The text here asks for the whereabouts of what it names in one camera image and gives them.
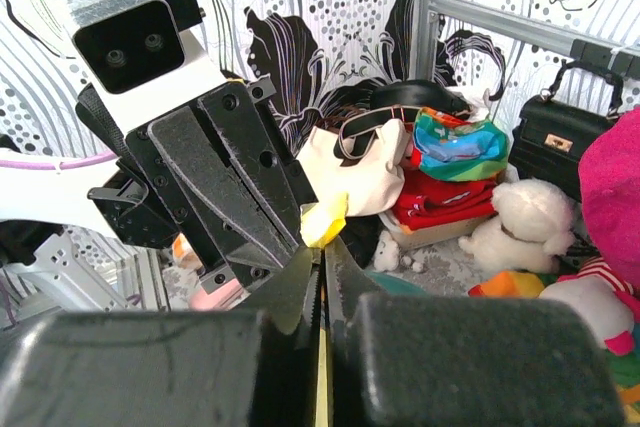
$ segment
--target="pink hat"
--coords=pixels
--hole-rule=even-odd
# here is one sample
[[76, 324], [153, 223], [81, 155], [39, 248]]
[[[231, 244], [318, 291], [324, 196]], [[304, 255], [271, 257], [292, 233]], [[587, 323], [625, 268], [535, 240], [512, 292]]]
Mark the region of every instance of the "pink hat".
[[640, 108], [598, 137], [578, 167], [582, 213], [609, 266], [640, 286]]

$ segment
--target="pile of clothes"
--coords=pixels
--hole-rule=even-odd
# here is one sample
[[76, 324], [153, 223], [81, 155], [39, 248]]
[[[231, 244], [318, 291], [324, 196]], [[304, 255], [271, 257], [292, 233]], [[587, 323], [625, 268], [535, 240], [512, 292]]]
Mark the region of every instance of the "pile of clothes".
[[407, 233], [494, 213], [493, 188], [507, 167], [507, 136], [488, 119], [423, 108], [412, 127], [405, 182], [391, 208]]

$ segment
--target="red clothing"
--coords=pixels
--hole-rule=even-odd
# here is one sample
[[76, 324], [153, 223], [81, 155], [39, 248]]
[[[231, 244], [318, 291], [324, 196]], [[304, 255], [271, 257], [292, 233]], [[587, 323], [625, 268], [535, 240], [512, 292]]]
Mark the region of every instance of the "red clothing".
[[392, 208], [398, 221], [419, 230], [495, 213], [494, 180], [445, 182], [419, 170], [405, 170], [402, 192]]

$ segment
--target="stuffed animal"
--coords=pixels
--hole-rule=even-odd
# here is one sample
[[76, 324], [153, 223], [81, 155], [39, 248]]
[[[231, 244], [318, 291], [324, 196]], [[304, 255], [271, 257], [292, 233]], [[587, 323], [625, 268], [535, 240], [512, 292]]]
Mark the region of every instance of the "stuffed animal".
[[602, 348], [627, 355], [635, 348], [633, 329], [640, 319], [640, 300], [634, 294], [634, 287], [597, 257], [587, 261], [576, 275], [561, 276], [539, 298], [569, 305]]
[[575, 238], [570, 200], [555, 185], [526, 179], [503, 183], [491, 198], [498, 215], [480, 224], [460, 248], [488, 272], [527, 270], [556, 272], [556, 255], [564, 255]]
[[469, 289], [469, 297], [535, 299], [545, 289], [542, 279], [530, 272], [504, 271]]
[[418, 261], [414, 261], [408, 255], [402, 255], [400, 246], [393, 240], [388, 230], [380, 232], [380, 240], [373, 254], [373, 268], [377, 272], [391, 272], [398, 268], [411, 267], [414, 272], [423, 272], [424, 265]]

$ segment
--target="patterned wallpaper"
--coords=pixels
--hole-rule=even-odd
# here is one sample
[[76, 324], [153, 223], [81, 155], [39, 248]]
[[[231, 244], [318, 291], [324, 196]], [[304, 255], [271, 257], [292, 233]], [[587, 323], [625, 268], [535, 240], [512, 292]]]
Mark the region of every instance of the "patterned wallpaper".
[[[0, 132], [26, 152], [84, 157], [104, 146], [74, 113], [86, 72], [53, 14], [55, 0], [0, 0]], [[414, 0], [199, 0], [207, 16], [194, 29], [227, 75], [269, 73], [278, 89], [272, 108], [294, 151], [321, 116], [366, 102], [372, 89], [406, 79]], [[640, 36], [638, 0], [471, 0], [567, 28], [633, 43]], [[440, 19], [439, 82], [492, 91], [505, 129], [523, 102], [547, 86], [560, 57], [453, 19]], [[559, 97], [604, 109], [608, 90], [585, 75], [567, 77]], [[640, 101], [629, 82], [627, 106]], [[94, 265], [133, 249], [70, 228]]]
[[[524, 17], [549, 22], [600, 39], [623, 45], [640, 43], [640, 0], [467, 0], [501, 9]], [[518, 123], [523, 103], [555, 78], [562, 56], [546, 52], [535, 45], [527, 45], [493, 32], [463, 24], [454, 19], [444, 20], [441, 39], [447, 39], [459, 29], [487, 35], [504, 56], [504, 66], [477, 52], [460, 52], [456, 45], [447, 45], [451, 61], [438, 63], [439, 70], [453, 70], [457, 82], [495, 85], [505, 79], [503, 97], [494, 103], [496, 122], [511, 130]], [[565, 76], [557, 98], [590, 111], [604, 113], [611, 96], [611, 88], [598, 78], [573, 71]], [[640, 103], [640, 82], [627, 81], [623, 92], [623, 109]]]

